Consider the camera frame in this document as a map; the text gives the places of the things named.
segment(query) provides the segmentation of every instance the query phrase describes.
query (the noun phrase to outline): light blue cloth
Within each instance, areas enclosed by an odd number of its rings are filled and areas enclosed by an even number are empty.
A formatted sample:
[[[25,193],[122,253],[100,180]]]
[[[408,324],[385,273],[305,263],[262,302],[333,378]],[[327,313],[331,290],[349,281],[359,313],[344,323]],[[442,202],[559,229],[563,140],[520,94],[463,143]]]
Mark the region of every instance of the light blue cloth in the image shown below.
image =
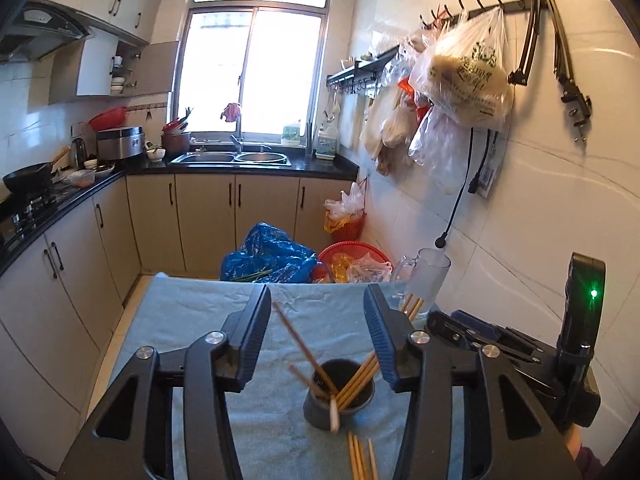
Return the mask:
[[[151,345],[159,352],[184,348],[207,332],[222,327],[228,314],[244,308],[250,283],[210,282],[155,276],[131,323],[111,380],[136,349]],[[372,351],[364,319],[365,285],[269,284],[271,296],[320,363],[334,358],[362,362]],[[383,285],[389,304],[393,288]],[[409,394],[395,394],[378,375],[374,399],[331,435],[310,426],[303,417],[306,388],[290,375],[287,362],[311,375],[295,342],[275,314],[271,315],[254,378],[242,394],[226,394],[229,419],[246,480],[348,480],[351,478],[346,431],[371,438],[381,479],[393,476],[402,441]],[[462,396],[454,394],[458,411]],[[462,421],[454,417],[454,432]],[[182,427],[182,392],[174,392],[175,479],[186,478]],[[454,440],[452,476],[460,469],[462,441]]]

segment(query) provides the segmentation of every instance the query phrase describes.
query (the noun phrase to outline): window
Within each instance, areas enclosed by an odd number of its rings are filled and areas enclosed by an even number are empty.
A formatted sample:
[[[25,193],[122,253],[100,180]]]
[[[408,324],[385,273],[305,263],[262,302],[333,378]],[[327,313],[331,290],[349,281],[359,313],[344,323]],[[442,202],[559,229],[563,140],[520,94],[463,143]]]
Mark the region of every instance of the window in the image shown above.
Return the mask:
[[[223,137],[226,104],[242,105],[245,140],[301,136],[315,115],[327,0],[192,0],[177,77],[177,114],[193,108],[194,134]]]

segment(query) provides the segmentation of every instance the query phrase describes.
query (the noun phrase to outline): black cup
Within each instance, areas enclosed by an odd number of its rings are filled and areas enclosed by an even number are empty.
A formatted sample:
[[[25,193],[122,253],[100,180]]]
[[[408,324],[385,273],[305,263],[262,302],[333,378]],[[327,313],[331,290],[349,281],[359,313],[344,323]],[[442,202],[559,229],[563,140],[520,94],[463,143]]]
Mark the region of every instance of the black cup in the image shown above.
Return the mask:
[[[321,367],[334,382],[335,387],[338,388],[338,390],[341,390],[355,375],[356,371],[358,371],[360,364],[356,361],[351,361],[350,359],[331,359],[330,361],[321,364]],[[324,391],[329,391],[322,378],[318,375],[318,372],[314,372],[311,380]],[[345,418],[351,417],[355,413],[359,412],[371,402],[374,392],[375,387],[372,380],[369,381],[358,396],[351,401],[349,407],[340,412],[340,419],[345,421]],[[331,429],[331,422],[329,420],[329,403],[327,400],[316,397],[309,390],[306,393],[306,399],[302,409],[305,413],[306,421],[313,427],[325,431],[329,431]]]

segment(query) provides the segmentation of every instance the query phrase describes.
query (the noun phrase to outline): range hood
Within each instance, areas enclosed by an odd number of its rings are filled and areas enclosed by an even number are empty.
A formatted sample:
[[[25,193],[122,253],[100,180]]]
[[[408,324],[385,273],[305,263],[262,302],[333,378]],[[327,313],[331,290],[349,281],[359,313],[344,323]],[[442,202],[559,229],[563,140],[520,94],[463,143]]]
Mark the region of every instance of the range hood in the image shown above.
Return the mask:
[[[70,12],[44,0],[27,0],[0,39],[0,63],[35,61],[89,35]]]

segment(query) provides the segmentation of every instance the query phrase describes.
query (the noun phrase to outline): brown pot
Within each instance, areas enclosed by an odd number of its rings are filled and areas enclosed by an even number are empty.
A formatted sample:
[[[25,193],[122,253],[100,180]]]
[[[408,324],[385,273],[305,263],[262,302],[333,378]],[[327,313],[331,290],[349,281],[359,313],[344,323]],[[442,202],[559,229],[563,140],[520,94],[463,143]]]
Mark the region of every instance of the brown pot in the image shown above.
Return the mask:
[[[162,147],[171,155],[183,155],[189,151],[191,134],[162,134]]]

